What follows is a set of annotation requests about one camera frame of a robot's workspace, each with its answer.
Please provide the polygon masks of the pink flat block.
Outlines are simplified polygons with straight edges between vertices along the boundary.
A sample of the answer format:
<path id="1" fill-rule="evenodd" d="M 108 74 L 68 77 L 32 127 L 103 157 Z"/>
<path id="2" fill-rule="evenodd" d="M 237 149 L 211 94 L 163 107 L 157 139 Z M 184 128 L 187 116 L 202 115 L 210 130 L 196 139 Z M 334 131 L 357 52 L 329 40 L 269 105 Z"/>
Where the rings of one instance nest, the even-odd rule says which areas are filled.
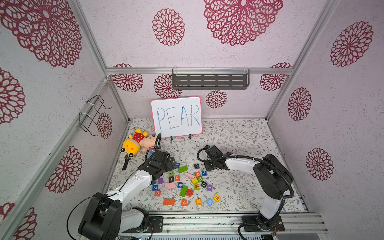
<path id="1" fill-rule="evenodd" d="M 175 183 L 165 183 L 165 188 L 166 189 L 175 189 L 176 184 Z"/>

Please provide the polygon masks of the grey wall shelf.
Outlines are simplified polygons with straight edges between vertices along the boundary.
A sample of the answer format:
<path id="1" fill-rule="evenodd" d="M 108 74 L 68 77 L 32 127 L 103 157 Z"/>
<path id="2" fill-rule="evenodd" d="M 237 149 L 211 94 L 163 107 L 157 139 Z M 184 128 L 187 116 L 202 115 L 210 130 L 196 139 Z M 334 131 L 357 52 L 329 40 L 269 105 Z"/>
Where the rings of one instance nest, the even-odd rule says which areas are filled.
<path id="1" fill-rule="evenodd" d="M 242 74 L 179 74 L 172 69 L 175 90 L 246 90 L 250 86 L 248 72 Z"/>

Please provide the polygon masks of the green rectangular block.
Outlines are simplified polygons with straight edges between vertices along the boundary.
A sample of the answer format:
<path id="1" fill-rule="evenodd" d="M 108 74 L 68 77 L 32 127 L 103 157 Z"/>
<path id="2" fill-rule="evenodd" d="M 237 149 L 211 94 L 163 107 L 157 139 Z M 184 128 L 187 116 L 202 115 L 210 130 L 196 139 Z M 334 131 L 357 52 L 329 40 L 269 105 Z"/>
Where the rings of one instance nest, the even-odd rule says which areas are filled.
<path id="1" fill-rule="evenodd" d="M 178 172 L 180 174 L 184 173 L 184 172 L 187 172 L 188 170 L 189 170 L 188 166 L 183 166 L 183 167 L 178 168 Z"/>

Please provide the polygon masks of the long green block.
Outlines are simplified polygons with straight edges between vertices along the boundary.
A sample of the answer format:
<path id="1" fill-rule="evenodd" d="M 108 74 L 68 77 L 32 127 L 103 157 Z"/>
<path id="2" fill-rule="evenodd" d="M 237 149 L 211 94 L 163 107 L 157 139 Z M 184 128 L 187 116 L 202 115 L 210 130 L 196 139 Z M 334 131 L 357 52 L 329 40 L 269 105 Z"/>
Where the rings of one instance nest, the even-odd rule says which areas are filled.
<path id="1" fill-rule="evenodd" d="M 187 186 L 183 186 L 183 187 L 181 188 L 180 196 L 181 196 L 182 198 L 184 198 L 184 197 L 186 196 L 188 190 L 189 190 L 189 188 L 188 188 Z"/>

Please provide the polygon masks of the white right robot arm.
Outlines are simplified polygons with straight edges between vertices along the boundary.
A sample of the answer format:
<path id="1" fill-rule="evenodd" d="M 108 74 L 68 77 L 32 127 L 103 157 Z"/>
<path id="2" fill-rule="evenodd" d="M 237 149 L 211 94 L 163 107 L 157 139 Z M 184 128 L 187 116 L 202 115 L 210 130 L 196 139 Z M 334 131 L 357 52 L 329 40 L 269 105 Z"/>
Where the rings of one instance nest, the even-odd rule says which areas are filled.
<path id="1" fill-rule="evenodd" d="M 204 163 L 208 172 L 220 169 L 254 174 L 265 192 L 259 210 L 262 221 L 270 222 L 277 218 L 286 200 L 295 196 L 293 175 L 272 154 L 259 159 L 233 153 L 224 154 L 216 146 L 207 145 L 198 151 L 197 158 Z"/>

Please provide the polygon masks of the orange yellow letter block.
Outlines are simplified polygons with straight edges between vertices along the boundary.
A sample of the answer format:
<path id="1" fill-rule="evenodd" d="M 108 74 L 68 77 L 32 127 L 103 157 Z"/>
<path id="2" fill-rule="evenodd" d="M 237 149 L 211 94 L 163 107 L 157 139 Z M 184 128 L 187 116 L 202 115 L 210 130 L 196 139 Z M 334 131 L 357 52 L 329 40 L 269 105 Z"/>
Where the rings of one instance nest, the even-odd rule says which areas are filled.
<path id="1" fill-rule="evenodd" d="M 201 199 L 196 199 L 196 204 L 197 206 L 200 206 L 203 204 L 202 200 Z"/>

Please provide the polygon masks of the pink pig plush doll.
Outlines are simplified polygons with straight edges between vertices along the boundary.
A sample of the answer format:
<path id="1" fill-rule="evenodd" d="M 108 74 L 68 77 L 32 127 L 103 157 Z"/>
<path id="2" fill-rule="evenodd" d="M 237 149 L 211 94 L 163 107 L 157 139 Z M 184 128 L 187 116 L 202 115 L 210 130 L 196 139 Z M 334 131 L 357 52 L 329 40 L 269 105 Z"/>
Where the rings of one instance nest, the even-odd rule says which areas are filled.
<path id="1" fill-rule="evenodd" d="M 141 151 L 146 152 L 147 150 L 153 150 L 155 147 L 157 135 L 148 135 L 144 137 L 139 144 L 142 146 Z"/>

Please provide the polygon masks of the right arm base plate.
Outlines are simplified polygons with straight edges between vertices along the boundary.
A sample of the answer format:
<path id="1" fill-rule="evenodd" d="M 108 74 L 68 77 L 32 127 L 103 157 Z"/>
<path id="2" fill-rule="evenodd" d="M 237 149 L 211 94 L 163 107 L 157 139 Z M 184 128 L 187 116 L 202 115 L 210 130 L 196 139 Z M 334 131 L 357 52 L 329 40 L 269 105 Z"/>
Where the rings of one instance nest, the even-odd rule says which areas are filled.
<path id="1" fill-rule="evenodd" d="M 259 216 L 242 216 L 242 222 L 246 226 L 244 230 L 246 232 L 283 232 L 285 226 L 283 224 L 281 216 L 277 216 L 268 223 L 261 224 L 266 220 Z"/>

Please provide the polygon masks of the yellow red plush toy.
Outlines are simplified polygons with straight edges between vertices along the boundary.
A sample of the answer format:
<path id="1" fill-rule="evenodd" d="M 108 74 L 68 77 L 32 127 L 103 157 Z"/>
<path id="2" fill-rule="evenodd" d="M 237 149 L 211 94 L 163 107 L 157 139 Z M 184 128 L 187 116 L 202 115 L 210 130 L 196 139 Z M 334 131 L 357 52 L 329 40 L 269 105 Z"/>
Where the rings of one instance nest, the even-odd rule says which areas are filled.
<path id="1" fill-rule="evenodd" d="M 140 142 L 148 136 L 147 132 L 142 132 L 140 129 L 136 129 L 133 135 L 129 135 L 123 142 L 120 148 L 120 153 L 124 157 L 132 158 L 141 150 L 142 144 Z"/>

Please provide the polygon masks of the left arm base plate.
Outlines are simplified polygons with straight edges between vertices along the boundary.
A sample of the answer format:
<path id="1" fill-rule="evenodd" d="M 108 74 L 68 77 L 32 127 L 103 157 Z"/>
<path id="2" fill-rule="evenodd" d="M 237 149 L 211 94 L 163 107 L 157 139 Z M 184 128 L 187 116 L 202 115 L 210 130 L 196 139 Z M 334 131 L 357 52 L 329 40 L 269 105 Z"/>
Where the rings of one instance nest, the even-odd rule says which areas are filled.
<path id="1" fill-rule="evenodd" d="M 144 217 L 142 223 L 137 228 L 125 230 L 123 233 L 161 233 L 163 231 L 163 222 L 164 217 Z"/>

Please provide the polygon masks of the orange flat rectangular block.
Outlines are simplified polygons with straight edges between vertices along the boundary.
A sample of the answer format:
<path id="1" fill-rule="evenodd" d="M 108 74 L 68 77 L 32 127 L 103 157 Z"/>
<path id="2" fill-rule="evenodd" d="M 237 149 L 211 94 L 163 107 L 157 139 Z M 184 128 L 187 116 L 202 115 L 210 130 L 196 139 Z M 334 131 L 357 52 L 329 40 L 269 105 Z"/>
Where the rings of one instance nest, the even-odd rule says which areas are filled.
<path id="1" fill-rule="evenodd" d="M 176 202 L 175 199 L 164 199 L 163 204 L 164 204 L 165 206 L 174 206 L 174 205 L 175 205 L 175 202 Z"/>

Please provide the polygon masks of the light blue G block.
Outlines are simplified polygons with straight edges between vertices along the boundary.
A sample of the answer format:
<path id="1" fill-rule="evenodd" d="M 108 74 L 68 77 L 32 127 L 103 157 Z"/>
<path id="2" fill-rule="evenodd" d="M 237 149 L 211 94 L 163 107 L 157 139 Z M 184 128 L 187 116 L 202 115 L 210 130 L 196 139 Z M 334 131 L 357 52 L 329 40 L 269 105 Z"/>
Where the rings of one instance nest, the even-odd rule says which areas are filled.
<path id="1" fill-rule="evenodd" d="M 207 204 L 208 206 L 210 206 L 210 207 L 213 205 L 213 203 L 214 203 L 214 201 L 213 201 L 211 198 L 209 198 L 209 199 L 206 200 L 206 204 Z"/>

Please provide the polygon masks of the pink framed whiteboard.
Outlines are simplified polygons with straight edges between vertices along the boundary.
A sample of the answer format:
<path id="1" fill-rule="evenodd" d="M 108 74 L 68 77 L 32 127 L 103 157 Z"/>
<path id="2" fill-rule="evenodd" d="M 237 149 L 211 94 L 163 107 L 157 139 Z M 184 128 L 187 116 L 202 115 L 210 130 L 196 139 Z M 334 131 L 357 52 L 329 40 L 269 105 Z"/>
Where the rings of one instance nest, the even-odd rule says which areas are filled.
<path id="1" fill-rule="evenodd" d="M 153 100 L 151 109 L 155 133 L 163 138 L 203 133 L 200 97 Z"/>

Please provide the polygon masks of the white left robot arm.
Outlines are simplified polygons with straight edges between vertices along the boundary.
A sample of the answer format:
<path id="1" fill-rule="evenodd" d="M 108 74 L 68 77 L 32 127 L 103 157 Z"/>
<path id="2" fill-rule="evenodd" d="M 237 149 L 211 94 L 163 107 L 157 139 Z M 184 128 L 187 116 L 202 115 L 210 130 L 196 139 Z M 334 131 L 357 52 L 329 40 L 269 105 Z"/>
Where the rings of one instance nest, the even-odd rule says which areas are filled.
<path id="1" fill-rule="evenodd" d="M 163 173 L 176 168 L 176 160 L 169 152 L 155 150 L 121 186 L 106 194 L 96 193 L 90 197 L 78 233 L 89 240 L 114 240 L 128 230 L 147 230 L 150 225 L 147 211 L 138 207 L 125 212 L 123 209 Z"/>

